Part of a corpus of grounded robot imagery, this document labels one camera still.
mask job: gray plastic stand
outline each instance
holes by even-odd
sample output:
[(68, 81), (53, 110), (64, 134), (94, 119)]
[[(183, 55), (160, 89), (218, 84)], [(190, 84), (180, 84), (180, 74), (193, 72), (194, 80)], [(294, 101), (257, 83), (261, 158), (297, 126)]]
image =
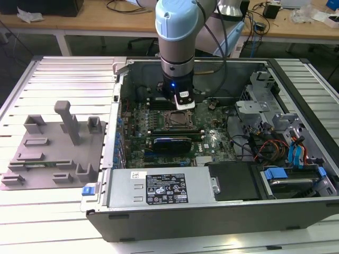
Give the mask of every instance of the gray plastic stand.
[(41, 115), (27, 117), (27, 132), (0, 189), (83, 187), (97, 181), (106, 123), (96, 116), (78, 122), (69, 108), (69, 101), (55, 104), (62, 123), (46, 123)]

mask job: gray plastic peg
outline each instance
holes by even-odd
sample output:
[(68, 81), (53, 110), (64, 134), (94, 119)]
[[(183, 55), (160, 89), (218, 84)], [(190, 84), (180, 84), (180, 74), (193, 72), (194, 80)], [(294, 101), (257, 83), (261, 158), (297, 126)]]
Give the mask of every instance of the gray plastic peg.
[(70, 109), (69, 101), (57, 101), (54, 106), (54, 111), (61, 116), (73, 145), (77, 146), (80, 143), (77, 121), (73, 120), (72, 115), (69, 112), (69, 109)]

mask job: motherboard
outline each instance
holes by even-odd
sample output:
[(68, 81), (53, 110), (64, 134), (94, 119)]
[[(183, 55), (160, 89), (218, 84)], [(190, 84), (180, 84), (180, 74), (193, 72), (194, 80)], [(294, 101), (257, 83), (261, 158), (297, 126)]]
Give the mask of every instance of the motherboard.
[(236, 160), (225, 128), (228, 107), (204, 101), (189, 111), (154, 107), (152, 102), (128, 103), (125, 108), (121, 115), (126, 168), (194, 167)]

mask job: blue tab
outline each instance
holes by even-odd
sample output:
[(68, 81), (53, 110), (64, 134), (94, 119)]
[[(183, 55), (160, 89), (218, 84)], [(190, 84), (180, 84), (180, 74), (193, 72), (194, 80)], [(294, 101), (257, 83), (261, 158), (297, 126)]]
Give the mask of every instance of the blue tab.
[(291, 143), (290, 150), (288, 151), (288, 162), (289, 163), (292, 163), (292, 161), (293, 161), (293, 151), (295, 149), (295, 147), (293, 145), (294, 145), (294, 142)]
[(267, 180), (271, 180), (273, 178), (271, 171), (269, 171), (269, 170), (265, 170), (264, 174), (265, 174)]
[(295, 158), (293, 160), (293, 164), (295, 166), (298, 166), (299, 168), (302, 168), (302, 165), (300, 165), (300, 162), (299, 162), (299, 157), (301, 155), (301, 147), (300, 146), (297, 146), (297, 149), (296, 149), (296, 154), (295, 154)]
[(284, 168), (268, 168), (264, 171), (266, 179), (275, 179), (275, 178), (287, 178), (287, 174)]
[(81, 195), (83, 195), (83, 196), (93, 196), (93, 195), (95, 195), (95, 187), (94, 186), (83, 187), (83, 191), (82, 191)]
[(320, 175), (321, 175), (322, 177), (324, 177), (324, 176), (327, 175), (327, 174), (326, 174), (326, 171), (325, 171), (325, 169), (324, 169), (323, 167), (319, 167), (319, 168), (318, 168), (318, 171), (319, 171), (319, 173), (320, 173)]

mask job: cpu socket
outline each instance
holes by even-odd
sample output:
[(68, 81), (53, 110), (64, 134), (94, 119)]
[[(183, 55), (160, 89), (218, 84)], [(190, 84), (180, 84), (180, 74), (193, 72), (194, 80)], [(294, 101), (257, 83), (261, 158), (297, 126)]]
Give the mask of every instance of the cpu socket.
[(164, 113), (165, 130), (192, 130), (195, 129), (190, 111), (166, 111)]

